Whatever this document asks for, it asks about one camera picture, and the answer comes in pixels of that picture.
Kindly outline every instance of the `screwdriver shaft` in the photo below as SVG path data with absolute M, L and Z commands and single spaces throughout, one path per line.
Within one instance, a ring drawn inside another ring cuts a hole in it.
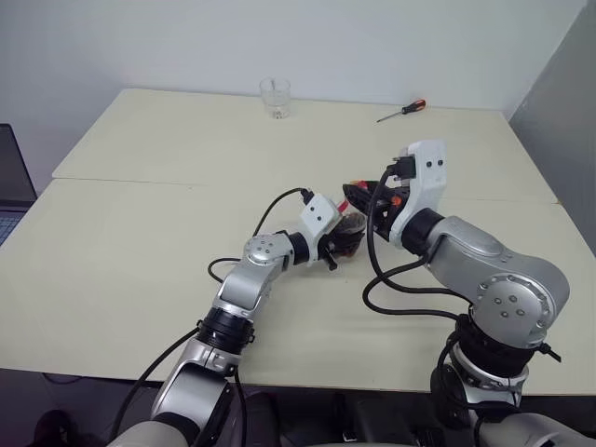
M 381 121 L 385 121 L 386 119 L 392 118 L 393 116 L 401 115 L 402 111 L 396 112 L 395 114 L 386 116 L 385 118 L 377 119 L 376 122 L 380 123 Z

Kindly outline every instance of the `white wall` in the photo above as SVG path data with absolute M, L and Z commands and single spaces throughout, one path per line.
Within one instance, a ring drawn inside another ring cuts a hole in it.
M 585 0 L 0 0 L 0 121 L 36 187 L 122 87 L 503 110 Z

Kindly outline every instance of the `clear plastic cup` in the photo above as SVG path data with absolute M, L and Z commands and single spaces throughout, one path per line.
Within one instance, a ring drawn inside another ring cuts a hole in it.
M 274 119 L 290 114 L 290 81 L 278 77 L 266 77 L 259 84 L 264 109 Z

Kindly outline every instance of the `black cable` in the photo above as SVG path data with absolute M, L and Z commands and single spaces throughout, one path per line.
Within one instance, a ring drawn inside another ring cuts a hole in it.
M 294 194 L 294 193 L 300 193 L 301 191 L 305 190 L 305 188 L 292 188 L 289 189 L 288 191 L 286 191 L 283 194 L 280 194 L 279 196 L 277 196 L 273 202 L 271 202 L 271 204 L 269 205 L 269 207 L 265 210 L 263 217 L 261 218 L 261 220 L 259 221 L 259 223 L 257 224 L 256 228 L 254 229 L 254 231 L 252 232 L 252 237 L 255 237 L 259 234 L 259 231 L 261 230 L 261 227 L 263 226 L 263 222 L 264 220 L 267 218 L 267 216 L 269 215 L 269 212 L 271 212 L 271 210 L 277 205 L 277 203 L 285 196 L 289 196 L 290 194 Z
M 242 412 L 242 440 L 241 440 L 241 447 L 246 447 L 246 432 L 247 432 L 247 424 L 248 424 L 248 415 L 246 409 L 246 399 L 244 398 L 244 390 L 242 389 L 242 383 L 240 382 L 240 376 L 238 375 L 238 367 L 236 367 L 236 372 L 234 372 L 234 380 L 236 381 L 236 389 L 238 392 L 238 398 L 240 399 L 240 411 Z
M 112 431 L 110 433 L 110 442 L 112 442 L 117 436 L 118 431 L 120 431 L 120 426 L 122 425 L 122 419 L 124 419 L 124 414 L 127 412 L 127 408 L 129 407 L 130 403 L 132 402 L 132 398 L 142 386 L 144 381 L 149 377 L 149 375 L 154 371 L 155 368 L 161 363 L 169 354 L 171 354 L 178 346 L 188 340 L 190 337 L 195 335 L 198 332 L 198 326 L 196 326 L 193 330 L 189 333 L 183 335 L 178 340 L 176 340 L 168 349 L 166 349 L 157 359 L 154 360 L 151 365 L 145 370 L 141 377 L 134 383 L 132 388 L 130 389 L 127 396 L 120 404 L 120 408 L 118 409 L 118 413 L 115 417 L 114 423 L 112 424 Z
M 481 447 L 481 425 L 486 419 L 486 415 L 482 414 L 476 419 L 476 424 L 474 424 L 474 430 L 472 431 L 474 437 L 474 447 Z
M 364 304 L 374 312 L 378 312 L 379 314 L 385 315 L 428 315 L 433 317 L 445 317 L 450 318 L 453 320 L 457 320 L 457 315 L 452 314 L 451 312 L 447 312 L 444 310 L 433 310 L 433 309 L 385 309 L 383 307 L 379 307 L 378 305 L 374 305 L 371 303 L 371 299 L 369 294 L 371 290 L 381 282 L 383 282 L 384 278 L 389 278 L 393 275 L 397 275 L 402 272 L 406 272 L 408 270 L 412 270 L 420 265 L 423 265 L 426 262 L 425 257 L 421 257 L 418 261 L 414 261 L 413 263 L 409 263 L 406 265 L 401 265 L 396 268 L 392 268 L 391 270 L 387 270 L 383 273 L 380 277 L 374 278 L 371 282 L 369 282 L 364 290 L 362 291 L 362 301 Z
M 224 282 L 224 280 L 213 273 L 213 266 L 218 263 L 224 263 L 226 261 L 231 262 L 231 263 L 239 263 L 240 259 L 239 258 L 217 258 L 217 259 L 214 259 L 213 261 L 211 261 L 209 263 L 209 265 L 207 266 L 207 273 L 209 273 L 209 276 L 212 277 L 213 279 L 215 279 L 219 283 Z
M 374 212 L 376 210 L 377 202 L 379 201 L 379 198 L 381 198 L 383 188 L 385 187 L 385 183 L 387 182 L 389 175 L 391 175 L 391 171 L 387 169 L 385 172 L 383 172 L 383 175 L 381 176 L 379 183 L 376 185 L 376 188 L 374 188 L 371 202 L 369 203 L 368 215 L 366 216 L 366 245 L 369 249 L 369 258 L 371 259 L 372 270 L 374 270 L 374 273 L 378 278 L 381 279 L 381 281 L 383 281 L 394 291 L 401 291 L 403 293 L 441 293 L 445 295 L 454 295 L 467 300 L 466 297 L 450 289 L 444 289 L 440 287 L 406 287 L 390 280 L 388 277 L 384 277 L 383 269 L 379 265 L 379 261 L 376 257 L 376 250 L 374 248 Z

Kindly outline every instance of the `black cable connector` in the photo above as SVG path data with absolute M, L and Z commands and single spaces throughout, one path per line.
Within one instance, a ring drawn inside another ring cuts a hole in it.
M 552 347 L 550 347 L 550 345 L 548 343 L 542 343 L 537 351 L 541 354 L 546 354 L 547 356 L 551 356 L 553 357 L 555 360 L 557 360 L 559 363 L 562 362 L 562 358 L 559 354 L 557 354 L 555 351 L 552 350 Z

